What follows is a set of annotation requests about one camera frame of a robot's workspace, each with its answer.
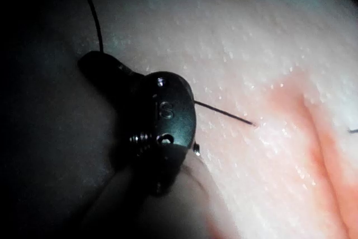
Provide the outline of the right arm needle driver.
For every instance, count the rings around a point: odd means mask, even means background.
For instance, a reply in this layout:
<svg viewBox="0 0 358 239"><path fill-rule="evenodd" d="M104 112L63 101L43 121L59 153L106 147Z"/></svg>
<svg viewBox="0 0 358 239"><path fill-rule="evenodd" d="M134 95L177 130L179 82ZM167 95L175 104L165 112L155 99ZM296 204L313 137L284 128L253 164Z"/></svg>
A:
<svg viewBox="0 0 358 239"><path fill-rule="evenodd" d="M145 188L162 195L195 146L196 112L191 87L172 72L143 76L133 87L128 144Z"/></svg>

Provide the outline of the right arm needle driver jaw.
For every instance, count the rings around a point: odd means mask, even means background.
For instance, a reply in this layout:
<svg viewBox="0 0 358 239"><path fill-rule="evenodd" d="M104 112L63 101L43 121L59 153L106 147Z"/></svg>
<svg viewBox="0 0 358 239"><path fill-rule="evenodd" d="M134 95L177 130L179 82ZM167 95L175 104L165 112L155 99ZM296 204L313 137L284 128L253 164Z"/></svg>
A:
<svg viewBox="0 0 358 239"><path fill-rule="evenodd" d="M78 67L87 79L101 85L131 85L143 78L112 55L100 51L85 54L78 61Z"/></svg>

